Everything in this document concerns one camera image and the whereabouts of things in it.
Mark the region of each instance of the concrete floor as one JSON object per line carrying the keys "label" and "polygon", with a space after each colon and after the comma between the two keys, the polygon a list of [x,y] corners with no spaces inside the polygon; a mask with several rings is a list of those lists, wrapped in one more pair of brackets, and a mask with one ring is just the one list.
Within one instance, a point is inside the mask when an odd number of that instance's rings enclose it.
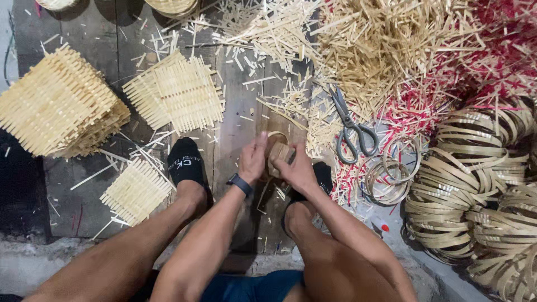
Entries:
{"label": "concrete floor", "polygon": [[[0,1],[0,61],[4,62],[5,50],[11,38],[8,11],[13,0]],[[8,55],[7,75],[9,81],[16,81],[18,68],[16,50],[12,46]],[[0,92],[8,88],[3,71]],[[348,209],[361,216],[371,216],[365,209]],[[403,220],[398,215],[399,206],[392,215],[390,208],[375,206],[373,212],[383,217],[390,226],[390,232],[383,233],[384,241],[392,248],[397,258],[407,270],[419,296],[419,301],[490,301],[472,284],[461,279],[450,266],[439,263],[422,251],[411,249],[401,238],[399,230]],[[8,238],[0,234],[0,293],[24,296],[33,291],[48,277],[65,266],[72,257],[93,246],[88,240],[61,238],[49,245],[38,244],[32,238]],[[157,260],[155,268],[160,268],[173,252],[168,247]],[[230,255],[223,267],[225,270],[244,271],[247,275],[258,276],[279,269],[303,269],[298,249],[287,255]]]}

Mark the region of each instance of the hand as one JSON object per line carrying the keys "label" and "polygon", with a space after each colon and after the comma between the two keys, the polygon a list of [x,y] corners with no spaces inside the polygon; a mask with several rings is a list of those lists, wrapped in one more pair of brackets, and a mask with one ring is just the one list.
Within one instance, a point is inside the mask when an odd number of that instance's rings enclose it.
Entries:
{"label": "hand", "polygon": [[306,154],[306,143],[295,143],[291,147],[296,149],[295,160],[291,165],[280,159],[270,158],[269,160],[280,170],[280,176],[304,195],[311,188],[319,187],[317,177],[311,166],[311,158]]}
{"label": "hand", "polygon": [[265,148],[269,135],[261,132],[256,138],[242,148],[238,164],[238,175],[252,185],[265,170]]}

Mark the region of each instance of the scissor handle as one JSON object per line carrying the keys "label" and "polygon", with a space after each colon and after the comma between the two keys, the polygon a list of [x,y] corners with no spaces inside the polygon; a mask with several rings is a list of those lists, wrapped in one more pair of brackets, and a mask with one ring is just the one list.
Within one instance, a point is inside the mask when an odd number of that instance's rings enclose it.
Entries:
{"label": "scissor handle", "polygon": [[[349,128],[343,127],[343,130],[341,130],[339,132],[339,138],[338,138],[337,147],[336,147],[337,155],[339,157],[339,160],[341,160],[341,162],[343,162],[345,164],[354,164],[354,163],[356,163],[358,161],[358,151],[356,151],[356,148],[354,147],[354,145],[351,144],[351,140],[349,139],[348,130],[349,130]],[[354,156],[354,159],[352,161],[347,160],[343,156],[343,154],[341,153],[341,144],[343,142],[343,137],[345,138],[345,141],[347,142],[347,146],[351,150],[352,156]]]}
{"label": "scissor handle", "polygon": [[[358,140],[360,141],[360,149],[362,150],[365,156],[367,157],[373,156],[373,154],[375,154],[376,151],[379,149],[379,137],[371,128],[367,126],[364,126],[362,124],[357,124],[356,126],[358,126],[359,130],[354,127],[353,129],[356,132],[358,132]],[[371,152],[367,150],[366,142],[364,139],[364,132],[367,133],[369,136],[371,136],[371,138],[373,139],[373,150]]]}

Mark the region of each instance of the scissors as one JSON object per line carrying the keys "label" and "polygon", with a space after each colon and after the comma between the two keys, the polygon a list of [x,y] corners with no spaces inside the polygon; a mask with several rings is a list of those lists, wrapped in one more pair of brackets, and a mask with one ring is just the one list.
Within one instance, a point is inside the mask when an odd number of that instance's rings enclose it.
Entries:
{"label": "scissors", "polygon": [[[339,113],[339,117],[341,117],[341,120],[343,122],[343,130],[339,132],[339,139],[337,142],[337,155],[341,162],[346,164],[354,164],[358,161],[358,152],[356,151],[355,146],[351,143],[351,140],[349,139],[349,129],[356,131],[356,133],[358,134],[360,149],[367,157],[372,156],[379,149],[379,137],[371,128],[366,127],[362,124],[356,124],[352,120],[347,105],[345,104],[345,100],[343,99],[343,95],[341,94],[341,90],[339,89],[339,87],[337,87],[337,85],[335,85],[335,87],[336,92],[332,90],[332,87],[329,87],[330,94],[332,95],[332,99],[336,104],[336,109]],[[364,132],[371,136],[371,138],[373,139],[373,150],[371,152],[367,150],[364,139]],[[347,146],[351,150],[352,156],[354,156],[354,159],[352,161],[347,160],[345,157],[343,157],[343,154],[341,154],[341,144],[343,141],[343,137],[345,138]]]}

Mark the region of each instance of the scissor blade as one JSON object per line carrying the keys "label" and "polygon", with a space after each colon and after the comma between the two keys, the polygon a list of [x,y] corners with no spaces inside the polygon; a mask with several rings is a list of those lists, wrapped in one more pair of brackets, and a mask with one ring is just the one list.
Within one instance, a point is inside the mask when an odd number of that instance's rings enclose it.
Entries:
{"label": "scissor blade", "polygon": [[347,104],[345,104],[345,99],[343,98],[343,94],[341,93],[341,90],[337,86],[336,86],[336,92],[337,92],[337,96],[339,100],[339,106],[341,107],[343,114],[347,117],[349,116],[349,109],[347,108]]}
{"label": "scissor blade", "polygon": [[343,96],[341,94],[341,90],[336,85],[336,91],[334,92],[332,90],[332,87],[329,87],[330,95],[332,96],[332,99],[334,101],[334,104],[336,105],[337,113],[339,114],[339,117],[343,122],[345,122],[345,118],[349,115],[349,110],[347,109],[347,105],[345,105],[345,101],[343,100]]}

